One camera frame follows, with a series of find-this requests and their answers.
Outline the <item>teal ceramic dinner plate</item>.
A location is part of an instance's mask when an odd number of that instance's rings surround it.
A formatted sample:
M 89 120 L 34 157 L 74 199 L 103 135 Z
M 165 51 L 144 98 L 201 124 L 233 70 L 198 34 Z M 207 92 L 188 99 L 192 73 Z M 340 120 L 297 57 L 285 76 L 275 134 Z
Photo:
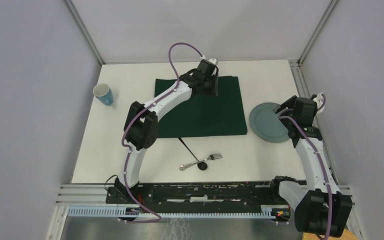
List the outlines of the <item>teal ceramic dinner plate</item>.
M 251 130 L 261 139 L 271 143 L 283 143 L 289 140 L 288 129 L 275 114 L 280 105 L 274 102 L 265 102 L 252 109 L 249 115 Z

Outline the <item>dark green cloth placemat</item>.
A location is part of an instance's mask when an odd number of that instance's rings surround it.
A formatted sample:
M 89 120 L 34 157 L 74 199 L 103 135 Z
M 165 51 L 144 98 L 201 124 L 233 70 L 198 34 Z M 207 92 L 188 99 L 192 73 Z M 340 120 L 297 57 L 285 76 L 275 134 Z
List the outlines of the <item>dark green cloth placemat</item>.
M 248 132 L 237 76 L 218 78 L 218 95 L 197 95 L 158 122 L 158 138 L 238 136 Z

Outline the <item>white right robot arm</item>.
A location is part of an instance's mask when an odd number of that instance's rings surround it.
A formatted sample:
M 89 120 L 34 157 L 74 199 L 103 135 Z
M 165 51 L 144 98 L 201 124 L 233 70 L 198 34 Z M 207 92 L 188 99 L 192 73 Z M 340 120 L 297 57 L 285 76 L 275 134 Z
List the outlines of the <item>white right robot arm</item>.
M 326 102 L 322 92 L 311 98 L 294 95 L 270 111 L 273 119 L 287 129 L 301 160 L 307 189 L 295 178 L 276 176 L 268 191 L 273 203 L 289 204 L 299 232 L 315 234 L 323 240 L 342 236 L 353 207 L 351 197 L 341 193 L 335 183 L 325 157 L 321 131 L 313 125 Z

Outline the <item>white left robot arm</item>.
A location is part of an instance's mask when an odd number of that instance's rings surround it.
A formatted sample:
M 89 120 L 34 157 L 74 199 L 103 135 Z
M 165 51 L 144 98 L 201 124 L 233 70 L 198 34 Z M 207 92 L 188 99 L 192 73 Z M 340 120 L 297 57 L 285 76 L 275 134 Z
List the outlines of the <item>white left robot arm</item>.
M 148 148 L 158 138 L 159 121 L 171 110 L 194 96 L 216 96 L 218 94 L 218 60 L 202 59 L 197 68 L 178 77 L 168 89 L 153 99 L 140 103 L 133 102 L 127 114 L 122 146 L 127 155 L 123 170 L 114 187 L 118 197 L 129 204 L 136 200 L 140 169 Z

